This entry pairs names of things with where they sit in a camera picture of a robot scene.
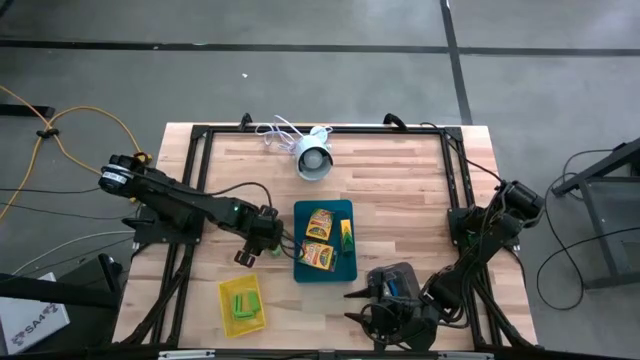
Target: blue tray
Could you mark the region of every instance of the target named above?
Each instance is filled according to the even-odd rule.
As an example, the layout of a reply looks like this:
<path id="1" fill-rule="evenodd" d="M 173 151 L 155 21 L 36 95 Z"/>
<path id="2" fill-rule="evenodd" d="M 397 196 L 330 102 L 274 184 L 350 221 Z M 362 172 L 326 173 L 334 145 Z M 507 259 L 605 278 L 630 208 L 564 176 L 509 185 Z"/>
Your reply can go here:
<path id="1" fill-rule="evenodd" d="M 336 266 L 334 271 L 331 272 L 316 269 L 294 260 L 293 278 L 299 283 L 354 281 L 358 277 L 355 249 L 348 256 L 342 255 L 342 243 L 340 241 L 340 220 L 351 219 L 353 241 L 354 243 L 356 242 L 356 229 L 353 226 L 353 204 L 349 200 L 298 201 L 293 206 L 293 236 L 296 242 L 301 243 L 306 239 L 305 233 L 309 218 L 311 218 L 311 213 L 315 209 L 333 212 L 333 225 L 329 234 L 329 245 L 333 246 L 334 255 L 337 256 Z M 295 257 L 298 257 L 299 254 L 300 246 L 296 245 Z"/>

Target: wire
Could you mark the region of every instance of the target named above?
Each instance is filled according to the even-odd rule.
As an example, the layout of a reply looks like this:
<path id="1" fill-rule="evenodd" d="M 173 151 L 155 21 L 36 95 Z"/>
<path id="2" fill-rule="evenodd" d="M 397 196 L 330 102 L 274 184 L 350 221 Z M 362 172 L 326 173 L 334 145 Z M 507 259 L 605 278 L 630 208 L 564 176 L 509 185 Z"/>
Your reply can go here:
<path id="1" fill-rule="evenodd" d="M 395 319 L 395 320 L 396 320 L 396 322 L 397 322 L 397 324 L 398 324 L 398 331 L 397 331 L 396 333 L 398 333 L 398 332 L 400 332 L 400 331 L 401 331 L 402 323 L 401 323 L 401 322 L 400 322 L 400 320 L 397 318 L 396 314 L 395 314 L 393 311 L 391 311 L 391 309 L 389 309 L 389 308 L 387 308 L 387 307 L 385 307 L 385 306 L 382 306 L 382 305 L 380 305 L 380 304 L 378 304 L 378 303 L 368 303 L 368 304 L 365 304 L 365 305 L 362 307 L 362 309 L 360 310 L 360 316 L 364 316 L 364 312 L 365 312 L 367 309 L 372 308 L 372 307 L 378 307 L 378 308 L 381 308 L 381 309 L 383 309 L 384 311 L 386 311 L 388 314 L 391 314 L 391 317 L 392 317 L 393 319 Z M 406 346 L 403 346 L 403 345 L 402 345 L 402 343 L 403 343 L 403 342 L 407 342 L 407 341 L 409 341 L 409 340 L 411 340 L 411 339 L 414 339 L 414 338 L 416 338 L 416 337 L 418 337 L 418 336 L 422 335 L 422 333 L 424 333 L 424 332 L 426 332 L 426 331 L 427 331 L 427 328 L 426 328 L 426 327 L 423 327 L 423 328 L 422 328 L 422 330 L 417 331 L 417 332 L 415 332 L 414 334 L 411 334 L 410 336 L 407 336 L 407 337 L 404 337 L 404 338 L 400 338 L 400 339 L 398 339 L 397 341 L 383 341 L 383 340 L 380 340 L 380 339 L 377 339 L 377 338 L 373 337 L 373 334 L 371 334 L 371 332 L 369 332 L 369 329 L 367 329 L 367 327 L 365 326 L 365 324 L 364 324 L 364 323 L 360 323 L 360 325 L 362 326 L 362 331 L 364 332 L 364 334 L 365 334 L 365 335 L 366 335 L 366 336 L 367 336 L 371 341 L 373 341 L 373 342 L 375 342 L 375 343 L 378 343 L 378 344 L 381 344 L 381 345 L 384 345 L 384 346 L 397 346 L 397 347 L 399 347 L 400 349 L 402 349 L 402 350 L 404 350 L 404 351 L 411 351 L 411 349 L 410 349 L 410 348 L 408 348 L 408 347 L 406 347 Z"/>
<path id="2" fill-rule="evenodd" d="M 274 115 L 274 117 L 284 122 L 285 124 L 289 125 L 289 127 L 293 129 L 293 131 L 295 131 L 298 135 L 300 135 L 300 139 L 304 137 L 304 134 L 302 134 L 295 126 L 293 126 L 293 124 L 287 121 L 287 119 L 283 118 L 280 115 Z M 262 126 L 268 127 L 269 130 L 265 132 L 259 132 L 258 130 Z M 327 134 L 333 131 L 333 128 L 331 126 L 323 126 L 322 128 L 324 128 Z M 293 153 L 293 151 L 296 148 L 296 145 L 300 141 L 300 139 L 298 140 L 294 139 L 293 136 L 291 136 L 291 134 L 289 134 L 288 132 L 284 130 L 280 130 L 280 127 L 278 126 L 278 122 L 276 120 L 273 121 L 273 124 L 268 124 L 268 123 L 258 124 L 254 132 L 256 135 L 264 136 L 264 143 L 267 146 L 270 146 L 271 143 L 273 142 L 273 137 L 275 135 L 278 135 L 280 137 L 280 141 L 282 142 L 281 144 L 278 144 L 278 148 L 285 150 L 290 154 Z"/>
<path id="3" fill-rule="evenodd" d="M 564 166 L 562 167 L 562 183 L 564 184 L 566 181 L 566 176 L 571 174 L 571 173 L 567 173 L 567 168 L 569 167 L 569 163 L 571 162 L 571 160 L 573 160 L 574 158 L 576 158 L 577 156 L 580 155 L 584 155 L 584 154 L 591 154 L 591 153 L 598 153 L 598 152 L 612 152 L 613 149 L 597 149 L 597 150 L 586 150 L 586 151 L 581 151 L 578 153 L 575 153 L 573 155 L 571 155 L 571 157 L 569 157 L 569 159 L 567 159 L 567 162 L 564 163 Z M 576 194 L 573 194 L 572 192 L 568 192 L 567 194 L 569 194 L 569 196 L 571 196 L 572 198 L 578 200 L 578 201 L 584 201 L 581 197 L 579 197 Z"/>
<path id="4" fill-rule="evenodd" d="M 624 232 L 629 232 L 629 231 L 635 231 L 635 230 L 640 230 L 640 226 L 636 226 L 636 227 L 632 227 L 632 228 L 627 228 L 627 229 L 622 229 L 622 230 L 616 230 L 616 231 L 612 231 L 606 234 L 602 234 L 602 235 L 598 235 L 598 236 L 594 236 L 592 238 L 588 238 L 588 239 L 584 239 L 584 240 L 580 240 L 574 244 L 571 244 L 567 247 L 563 247 L 562 249 L 554 252 L 553 254 L 549 255 L 540 265 L 540 267 L 538 268 L 538 272 L 536 273 L 536 289 L 538 290 L 538 296 L 540 296 L 540 298 L 542 299 L 542 301 L 544 301 L 545 304 L 547 304 L 549 307 L 551 307 L 552 309 L 556 309 L 556 310 L 571 310 L 573 308 L 575 308 L 576 306 L 578 306 L 579 302 L 577 302 L 577 304 L 574 304 L 572 306 L 567 306 L 565 308 L 559 308 L 559 307 L 555 307 L 551 304 L 549 304 L 544 297 L 542 296 L 542 293 L 540 292 L 540 273 L 542 272 L 542 269 L 544 268 L 544 266 L 551 260 L 553 259 L 555 256 L 557 256 L 558 254 L 562 253 L 562 252 L 566 252 L 567 254 L 569 254 L 568 250 L 571 249 L 574 246 L 578 246 L 581 244 L 584 244 L 586 242 L 589 241 L 593 241 L 593 240 L 598 240 L 600 238 L 604 238 L 607 236 L 612 236 L 612 235 L 616 235 L 616 234 L 620 234 L 620 233 L 624 233 Z"/>
<path id="5" fill-rule="evenodd" d="M 50 121 L 47 121 L 47 119 L 44 118 L 44 116 L 42 116 L 33 106 L 31 106 L 31 104 L 29 104 L 27 101 L 25 101 L 24 99 L 22 99 L 20 96 L 16 95 L 13 91 L 7 89 L 6 87 L 0 85 L 0 90 L 4 91 L 5 93 L 11 95 L 12 97 L 14 97 L 16 100 L 18 100 L 19 102 L 21 102 L 24 106 L 28 107 L 36 116 L 38 116 L 40 118 L 40 120 L 42 120 L 42 122 L 44 122 L 45 124 L 45 128 L 44 130 L 50 130 L 53 128 L 53 124 L 60 119 L 61 117 L 65 116 L 66 114 L 73 112 L 73 111 L 78 111 L 78 110 L 88 110 L 88 111 L 94 111 L 97 113 L 100 113 L 102 115 L 105 115 L 111 119 L 113 119 L 115 122 L 117 122 L 123 129 L 124 131 L 127 133 L 127 135 L 129 135 L 129 138 L 131 139 L 131 142 L 133 143 L 133 146 L 136 149 L 136 152 L 141 153 L 142 150 L 140 149 L 140 146 L 138 146 L 138 142 L 136 141 L 135 137 L 133 136 L 133 134 L 131 133 L 131 131 L 129 130 L 129 128 L 127 128 L 127 126 L 122 122 L 122 120 L 118 119 L 115 115 L 106 112 L 100 108 L 97 107 L 93 107 L 93 106 L 76 106 L 76 107 L 72 107 L 70 109 L 64 110 L 58 114 L 56 114 L 54 117 L 51 118 Z M 83 163 L 82 161 L 76 159 L 75 157 L 73 157 L 71 154 L 69 154 L 67 152 L 67 150 L 64 148 L 63 144 L 62 144 L 62 140 L 60 140 L 60 138 L 58 137 L 58 135 L 53 135 L 53 138 L 55 139 L 55 141 L 58 143 L 58 147 L 60 148 L 60 151 L 64 154 L 64 156 L 66 156 L 69 160 L 73 161 L 74 163 L 80 165 L 81 167 L 95 173 L 98 175 L 101 175 L 100 171 L 90 167 L 89 165 Z M 21 190 L 24 185 L 27 183 L 27 181 L 29 180 L 29 177 L 31 176 L 31 173 L 33 172 L 33 168 L 35 166 L 35 162 L 36 162 L 36 157 L 38 156 L 38 151 L 40 150 L 40 146 L 42 145 L 42 137 L 38 137 L 38 139 L 36 140 L 35 145 L 33 146 L 33 151 L 31 152 L 31 160 L 29 160 L 29 165 L 27 166 L 27 172 L 24 175 L 24 178 L 22 179 L 22 182 L 20 183 L 20 185 L 18 186 L 18 189 Z M 13 202 L 16 200 L 16 198 L 18 197 L 18 194 L 20 193 L 20 191 L 16 191 L 13 193 L 13 195 L 11 196 L 11 198 L 8 201 L 8 204 L 13 204 Z M 4 209 L 2 209 L 2 212 L 0 212 L 0 220 L 2 220 L 4 218 L 4 216 L 7 214 L 7 211 L 9 211 L 10 206 L 5 206 Z"/>
<path id="6" fill-rule="evenodd" d="M 44 194 L 60 194 L 60 195 L 86 194 L 86 193 L 90 193 L 90 192 L 97 191 L 97 190 L 100 190 L 100 188 L 97 187 L 97 188 L 93 188 L 93 189 L 77 190 L 77 191 L 56 191 L 56 190 L 39 190 L 39 189 L 24 189 L 24 188 L 19 188 L 19 189 L 0 188 L 0 191 L 37 192 L 37 193 L 44 193 Z"/>
<path id="7" fill-rule="evenodd" d="M 64 213 L 64 212 L 58 212 L 58 211 L 37 209 L 37 208 L 32 208 L 32 207 L 23 206 L 23 205 L 9 204 L 9 203 L 5 203 L 5 202 L 1 202 L 1 201 L 0 201 L 0 205 L 6 205 L 6 206 L 15 207 L 15 208 L 18 208 L 18 209 L 25 209 L 25 210 L 41 212 L 41 213 L 47 213 L 47 214 L 52 214 L 52 215 L 77 217 L 77 218 L 80 218 L 80 219 L 91 219 L 91 220 L 119 220 L 119 219 L 122 219 L 122 218 L 126 218 L 127 216 L 134 215 L 136 213 L 136 211 L 137 211 L 136 210 L 136 211 L 133 211 L 133 212 L 130 212 L 130 213 L 126 214 L 126 215 L 121 215 L 121 216 L 97 217 L 97 216 L 88 216 L 88 215 L 71 214 L 71 213 Z"/>
<path id="8" fill-rule="evenodd" d="M 524 282 L 524 287 L 527 287 L 527 276 L 524 272 L 524 265 L 522 264 L 522 260 L 520 260 L 520 257 L 518 256 L 518 254 L 515 252 L 515 250 L 513 250 L 513 248 L 511 246 L 503 246 L 503 248 L 505 250 L 507 250 L 509 252 L 509 254 L 511 254 L 513 256 L 513 258 L 518 262 L 518 265 L 520 265 L 520 272 L 522 273 L 522 281 Z"/>
<path id="9" fill-rule="evenodd" d="M 282 239 L 286 239 L 291 241 L 294 246 L 287 246 L 284 244 L 284 242 L 282 241 Z M 294 250 L 295 252 L 295 248 L 299 247 L 300 248 L 300 255 L 298 257 L 296 257 L 294 254 L 288 253 L 287 251 L 285 251 L 285 249 L 289 249 L 289 250 Z M 290 259 L 293 260 L 300 260 L 303 259 L 306 255 L 306 250 L 304 249 L 304 246 L 302 243 L 295 241 L 294 237 L 287 231 L 287 230 L 283 230 L 282 231 L 282 237 L 280 237 L 280 247 L 282 248 L 282 253 L 284 253 L 284 255 Z"/>
<path id="10" fill-rule="evenodd" d="M 580 272 L 580 269 L 578 268 L 578 265 L 576 264 L 576 262 L 573 260 L 573 257 L 571 256 L 571 254 L 569 254 L 569 252 L 567 251 L 567 247 L 564 245 L 564 243 L 562 242 L 562 240 L 560 240 L 560 237 L 558 236 L 558 233 L 556 232 L 553 223 L 551 222 L 551 215 L 549 214 L 549 208 L 547 206 L 548 203 L 548 199 L 549 199 L 549 194 L 551 193 L 551 189 L 553 188 L 553 186 L 560 180 L 564 179 L 564 177 L 568 174 L 573 174 L 575 175 L 575 173 L 567 173 L 567 174 L 562 174 L 560 175 L 560 177 L 558 177 L 557 179 L 555 179 L 551 185 L 549 185 L 549 187 L 547 188 L 547 191 L 544 194 L 544 208 L 545 208 L 545 217 L 547 218 L 547 222 L 549 223 L 549 229 L 551 230 L 551 234 L 553 234 L 553 237 L 556 239 L 556 241 L 558 242 L 558 244 L 560 244 L 560 247 L 562 248 L 562 251 L 565 252 L 565 254 L 567 255 L 567 258 L 569 258 L 569 261 L 571 262 L 571 265 L 573 266 L 573 268 L 576 270 L 576 274 L 578 274 L 578 280 L 580 281 L 580 295 L 578 296 L 578 299 L 571 305 L 569 306 L 565 306 L 565 307 L 557 307 L 554 305 L 551 305 L 545 298 L 544 296 L 540 293 L 540 285 L 538 283 L 536 283 L 536 287 L 538 289 L 538 295 L 540 295 L 540 299 L 542 300 L 542 302 L 544 302 L 547 306 L 549 306 L 550 308 L 554 309 L 554 310 L 560 310 L 560 311 L 566 311 L 566 310 L 571 310 L 575 307 L 577 307 L 578 305 L 580 305 L 580 303 L 582 302 L 582 298 L 584 297 L 584 279 L 582 277 L 582 273 Z"/>
<path id="11" fill-rule="evenodd" d="M 451 135 L 451 134 L 447 131 L 447 129 L 445 129 L 445 128 L 440 128 L 440 127 L 438 127 L 438 126 L 436 126 L 436 125 L 434 125 L 434 124 L 432 124 L 432 123 L 430 123 L 430 122 L 427 122 L 427 121 L 423 121 L 423 122 L 421 122 L 421 123 L 420 123 L 420 126 L 422 126 L 422 125 L 429 125 L 429 126 L 432 126 L 432 127 L 434 127 L 436 130 L 441 131 L 441 132 L 443 132 L 443 133 L 445 133 L 445 134 L 449 135 L 449 137 L 451 137 L 451 138 L 454 138 L 454 139 L 455 139 L 455 137 L 454 137 L 453 135 Z M 471 165 L 473 165 L 473 166 L 477 167 L 478 169 L 480 169 L 480 170 L 482 170 L 482 171 L 486 172 L 487 174 L 489 174 L 489 175 L 493 176 L 493 177 L 494 177 L 494 178 L 496 178 L 499 182 L 502 182 L 502 181 L 503 181 L 503 180 L 502 180 L 502 178 L 501 178 L 500 176 L 498 176 L 498 174 L 496 174 L 495 172 L 493 172 L 493 171 L 491 171 L 491 170 L 489 170 L 489 169 L 485 168 L 485 167 L 484 167 L 484 166 L 482 166 L 482 165 L 476 164 L 475 162 L 473 162 L 473 161 L 471 161 L 471 160 L 467 159 L 467 157 L 466 157 L 466 156 L 464 156 L 464 155 L 462 155 L 462 154 L 458 151 L 458 149 L 456 149 L 456 148 L 455 148 L 455 146 L 453 146 L 453 144 L 451 144 L 449 141 L 447 141 L 447 144 L 449 144 L 449 147 L 450 147 L 451 149 L 453 149 L 453 151 L 455 151 L 455 152 L 458 154 L 458 156 L 460 156 L 460 158 L 462 158 L 462 160 L 464 160 L 465 162 L 467 162 L 467 163 L 469 163 L 469 164 L 471 164 Z"/>
<path id="12" fill-rule="evenodd" d="M 258 186 L 258 187 L 262 188 L 262 190 L 264 190 L 264 192 L 267 194 L 267 201 L 269 201 L 269 207 L 273 208 L 273 202 L 271 201 L 271 193 L 269 192 L 269 189 L 267 189 L 266 186 L 264 186 L 264 185 L 262 185 L 262 184 L 260 184 L 258 182 L 255 182 L 255 181 L 243 182 L 243 183 L 240 183 L 240 184 L 237 184 L 237 185 L 233 185 L 231 187 L 228 187 L 228 188 L 220 190 L 220 191 L 216 191 L 216 192 L 212 192 L 212 193 L 204 193 L 204 195 L 205 196 L 221 195 L 221 194 L 228 193 L 231 190 L 235 190 L 235 189 L 237 189 L 239 187 L 251 186 L 251 185 Z"/>
<path id="13" fill-rule="evenodd" d="M 102 232 L 102 233 L 97 233 L 97 234 L 85 235 L 85 236 L 79 237 L 79 238 L 77 238 L 77 239 L 73 239 L 73 240 L 67 241 L 66 243 L 64 243 L 64 244 L 62 244 L 62 245 L 58 245 L 58 246 L 56 246 L 55 248 L 53 248 L 53 249 L 51 249 L 51 250 L 49 250 L 49 251 L 45 252 L 44 254 L 42 254 L 42 255 L 40 255 L 40 256 L 38 256 L 38 257 L 34 258 L 33 260 L 28 261 L 28 262 L 27 262 L 27 263 L 25 263 L 24 265 L 20 266 L 16 271 L 14 271 L 14 272 L 12 273 L 12 275 L 16 275 L 16 274 L 18 274 L 22 269 L 24 269 L 24 268 L 26 268 L 27 266 L 29 266 L 29 265 L 33 264 L 34 262 L 36 262 L 36 261 L 38 261 L 38 260 L 40 260 L 40 259 L 44 258 L 45 256 L 48 256 L 48 255 L 50 255 L 50 254 L 52 254 L 52 253 L 54 253 L 54 252 L 56 252 L 56 251 L 58 251 L 58 250 L 60 250 L 60 249 L 64 248 L 65 246 L 68 246 L 68 245 L 71 245 L 71 244 L 75 244 L 75 243 L 77 243 L 78 241 L 88 240 L 88 239 L 93 239 L 93 238 L 96 238 L 96 237 L 106 236 L 106 235 L 132 234 L 132 233 L 134 233 L 134 232 L 135 232 L 135 231 L 129 231 L 129 230 L 127 230 L 127 231 L 107 231 L 107 232 Z"/>
<path id="14" fill-rule="evenodd" d="M 49 265 L 46 265 L 46 266 L 38 267 L 37 269 L 35 269 L 35 270 L 33 270 L 33 271 L 30 271 L 30 272 L 27 272 L 27 273 L 21 274 L 21 275 L 19 275 L 19 276 L 20 276 L 20 277 L 26 277 L 26 276 L 29 276 L 29 275 L 33 275 L 33 274 L 35 274 L 35 273 L 37 273 L 37 272 L 40 272 L 40 271 L 42 271 L 42 270 L 46 270 L 46 269 L 52 268 L 52 267 L 54 267 L 54 266 L 57 266 L 57 265 L 60 265 L 60 264 L 66 263 L 66 262 L 68 262 L 68 261 L 75 260 L 75 259 L 77 259 L 77 258 L 80 258 L 80 257 L 86 256 L 86 255 L 89 255 L 89 254 L 94 253 L 94 252 L 96 252 L 96 251 L 100 251 L 100 250 L 106 249 L 106 248 L 108 248 L 108 247 L 111 247 L 111 246 L 114 246 L 114 245 L 121 244 L 121 243 L 126 242 L 126 241 L 129 241 L 129 240 L 131 240 L 131 239 L 133 239 L 133 237 L 128 237 L 128 238 L 126 238 L 126 239 L 118 240 L 118 241 L 113 242 L 113 243 L 111 243 L 111 244 L 109 244 L 109 245 L 101 246 L 101 247 L 99 247 L 99 248 L 97 248 L 97 249 L 89 250 L 89 251 L 86 251 L 86 252 L 84 252 L 84 253 L 82 253 L 82 254 L 74 255 L 74 256 L 72 256 L 72 257 L 69 257 L 69 258 L 66 258 L 66 259 L 64 259 L 64 260 L 61 260 L 61 261 L 55 262 L 55 263 L 53 263 L 53 264 L 49 264 Z M 7 279 L 7 280 L 4 280 L 4 281 L 0 281 L 0 285 L 1 285 L 1 284 L 5 284 L 5 283 L 7 283 L 7 282 L 9 282 L 9 281 L 13 281 L 13 279 Z"/>

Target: white cable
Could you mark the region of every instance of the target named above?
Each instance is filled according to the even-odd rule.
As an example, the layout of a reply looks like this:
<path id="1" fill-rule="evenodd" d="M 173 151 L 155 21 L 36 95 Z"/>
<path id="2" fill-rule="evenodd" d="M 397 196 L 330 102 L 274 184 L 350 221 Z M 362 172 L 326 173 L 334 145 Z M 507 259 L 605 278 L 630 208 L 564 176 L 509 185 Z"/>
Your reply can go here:
<path id="1" fill-rule="evenodd" d="M 291 124 L 289 121 L 287 121 L 287 119 L 283 118 L 282 116 L 274 115 L 274 117 L 277 120 L 280 120 L 280 121 L 284 122 L 285 124 L 289 125 L 289 127 L 292 128 L 293 131 L 295 131 L 298 135 L 300 135 L 300 139 L 296 140 L 288 132 L 280 130 L 280 127 L 278 126 L 277 120 L 274 120 L 273 124 L 268 124 L 268 123 L 259 124 L 258 126 L 256 126 L 255 133 L 256 133 L 256 135 L 264 136 L 264 143 L 267 146 L 270 146 L 271 143 L 273 142 L 274 135 L 278 135 L 280 137 L 280 141 L 281 141 L 281 143 L 278 144 L 278 148 L 280 148 L 282 150 L 285 150 L 288 153 L 292 154 L 295 151 L 295 148 L 296 148 L 296 145 L 298 144 L 298 142 L 304 137 L 304 134 L 301 133 L 298 129 L 296 129 L 296 127 L 293 126 L 293 124 Z M 267 130 L 265 132 L 259 132 L 258 130 L 262 126 L 268 127 L 269 130 Z M 330 127 L 330 126 L 324 126 L 322 128 L 324 128 L 326 130 L 327 134 L 330 133 L 331 131 L 333 131 L 333 128 Z"/>
<path id="2" fill-rule="evenodd" d="M 38 260 L 42 259 L 43 257 L 48 256 L 49 254 L 54 253 L 54 252 L 56 252 L 56 251 L 58 251 L 58 250 L 62 249 L 63 247 L 68 246 L 68 245 L 71 245 L 71 244 L 74 244 L 74 243 L 76 243 L 76 242 L 78 242 L 78 241 L 87 240 L 87 239 L 93 239 L 93 238 L 100 237 L 100 236 L 116 235 L 116 234 L 133 234 L 133 233 L 135 233 L 135 231 L 133 231 L 133 230 L 127 230 L 127 231 L 108 231 L 108 232 L 103 232 L 103 233 L 97 233 L 97 234 L 85 235 L 85 236 L 83 236 L 83 237 L 79 237 L 79 238 L 77 238 L 77 239 L 73 239 L 73 240 L 71 240 L 71 241 L 67 241 L 66 243 L 64 243 L 64 244 L 62 244 L 62 245 L 58 245 L 57 247 L 55 247 L 55 248 L 53 248 L 53 249 L 51 249 L 51 250 L 47 251 L 46 253 L 44 253 L 44 254 L 42 254 L 42 255 L 38 256 L 37 258 L 35 258 L 35 259 L 33 259 L 33 260 L 31 260 L 31 261 L 27 262 L 27 263 L 26 263 L 26 264 L 24 264 L 24 265 L 20 266 L 20 267 L 18 268 L 18 270 L 14 271 L 11 275 L 16 275 L 16 274 L 18 274 L 18 272 L 20 272 L 20 270 L 22 270 L 22 269 L 26 268 L 27 266 L 29 266 L 29 265 L 33 264 L 33 263 L 34 263 L 34 262 L 36 262 L 36 261 L 38 261 Z"/>

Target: orange extension cord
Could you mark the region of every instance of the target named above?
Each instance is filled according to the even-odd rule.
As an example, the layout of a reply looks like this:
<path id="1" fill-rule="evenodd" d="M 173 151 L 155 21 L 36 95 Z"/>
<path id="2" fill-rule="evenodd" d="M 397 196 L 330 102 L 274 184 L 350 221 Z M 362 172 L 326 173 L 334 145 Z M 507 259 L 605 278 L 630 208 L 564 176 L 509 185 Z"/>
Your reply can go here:
<path id="1" fill-rule="evenodd" d="M 102 110 L 100 108 L 93 107 L 93 106 L 75 106 L 75 107 L 72 107 L 70 109 L 62 111 L 61 113 L 58 113 L 53 118 L 51 118 L 50 121 L 47 121 L 47 119 L 45 119 L 44 116 L 42 116 L 33 106 L 31 106 L 31 104 L 29 104 L 28 102 L 23 100 L 20 96 L 16 95 L 13 91 L 7 89 L 6 87 L 4 87 L 2 85 L 0 85 L 0 90 L 2 90 L 5 93 L 11 95 L 12 97 L 14 97 L 18 101 L 20 101 L 22 104 L 24 104 L 26 107 L 31 109 L 31 111 L 33 111 L 33 113 L 35 115 L 37 115 L 40 118 L 40 120 L 42 120 L 42 122 L 44 122 L 44 124 L 45 124 L 44 131 L 47 131 L 47 130 L 53 128 L 53 124 L 59 118 L 63 117 L 64 115 L 66 115 L 66 114 L 68 114 L 70 112 L 73 112 L 73 111 L 89 110 L 89 111 L 95 111 L 95 112 L 98 112 L 98 113 L 100 113 L 102 115 L 105 115 L 105 116 L 115 120 L 118 124 L 120 124 L 120 126 L 124 129 L 124 131 L 127 133 L 127 135 L 129 135 L 129 138 L 131 139 L 131 142 L 133 142 L 133 146 L 136 148 L 136 152 L 137 153 L 142 153 L 142 150 L 140 149 L 140 146 L 138 146 L 138 142 L 136 141 L 135 137 L 133 136 L 133 134 L 131 133 L 129 128 L 127 128 L 127 126 L 122 122 L 122 120 L 118 119 L 115 115 L 113 115 L 113 114 L 111 114 L 111 113 L 109 113 L 107 111 L 104 111 L 104 110 Z M 91 166 L 83 163 L 82 161 L 76 159 L 71 154 L 69 154 L 67 152 L 67 150 L 65 150 L 64 146 L 62 145 L 62 140 L 60 140 L 58 135 L 53 135 L 53 138 L 58 143 L 58 147 L 60 148 L 60 151 L 62 151 L 64 156 L 66 156 L 69 160 L 73 161 L 74 163 L 82 166 L 83 168 L 85 168 L 85 169 L 87 169 L 87 170 L 89 170 L 89 171 L 91 171 L 93 173 L 101 175 L 100 171 L 92 168 Z M 9 201 L 7 202 L 7 205 L 5 205 L 4 209 L 2 210 L 2 213 L 0 213 L 0 220 L 2 220 L 2 218 L 4 218 L 4 216 L 6 215 L 7 211 L 9 211 L 9 208 L 11 207 L 11 205 L 13 204 L 13 202 L 18 197 L 18 194 L 20 193 L 20 191 L 22 190 L 24 185 L 29 180 L 29 177 L 31 176 L 31 172 L 33 171 L 33 167 L 35 165 L 36 157 L 38 156 L 38 151 L 40 150 L 40 145 L 41 144 L 42 144 L 42 138 L 39 137 L 38 140 L 36 141 L 35 146 L 33 147 L 33 152 L 31 153 L 31 161 L 29 162 L 29 167 L 27 168 L 27 173 L 24 175 L 24 178 L 22 179 L 22 182 L 20 183 L 20 186 L 18 186 L 18 190 L 15 193 L 13 193 L 13 196 L 11 196 L 11 199 L 9 199 Z"/>

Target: concrete floor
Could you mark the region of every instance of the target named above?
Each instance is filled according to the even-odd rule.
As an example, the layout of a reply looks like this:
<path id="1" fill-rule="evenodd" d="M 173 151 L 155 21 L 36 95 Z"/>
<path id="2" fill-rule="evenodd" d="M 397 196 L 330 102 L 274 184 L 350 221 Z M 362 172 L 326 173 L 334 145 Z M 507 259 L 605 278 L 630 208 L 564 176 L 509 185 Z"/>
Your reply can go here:
<path id="1" fill-rule="evenodd" d="M 640 3 L 634 0 L 451 0 L 460 46 L 638 48 Z M 0 36 L 41 40 L 118 40 L 241 44 L 446 46 L 437 0 L 389 2 L 193 0 L 17 1 Z M 462 56 L 474 124 L 488 125 L 500 174 L 543 193 L 564 161 L 586 149 L 611 148 L 640 134 L 640 63 L 635 57 Z M 409 123 L 460 124 L 448 55 L 126 52 L 0 48 L 0 83 L 32 103 L 64 109 L 90 104 L 120 116 L 141 146 L 156 152 L 171 121 L 258 121 L 274 113 L 294 121 L 379 123 L 387 112 Z M 0 94 L 0 102 L 8 98 Z M 1 187 L 26 169 L 35 119 L 0 119 Z M 121 130 L 97 115 L 61 121 L 68 150 L 96 167 L 131 151 Z M 598 159 L 585 156 L 580 169 Z M 95 177 L 67 161 L 53 142 L 40 152 L 30 188 L 87 189 Z M 0 195 L 0 200 L 8 199 Z M 85 215 L 132 211 L 126 201 L 95 192 L 23 194 L 19 204 Z M 593 236 L 586 212 L 570 199 L 550 201 L 567 243 Z M 65 218 L 12 209 L 0 222 L 0 271 L 74 237 L 123 230 L 117 221 Z M 40 265 L 110 241 L 77 244 Z M 541 261 L 558 248 L 546 224 L 521 235 L 521 257 L 533 283 Z M 109 250 L 127 267 L 130 244 Z M 575 251 L 585 278 L 604 274 L 596 244 Z M 63 274 L 77 264 L 54 267 Z M 579 287 L 566 259 L 543 275 L 554 304 Z M 591 291 L 568 312 L 546 307 L 535 287 L 529 301 L 541 345 L 554 350 L 640 357 L 640 285 Z"/>

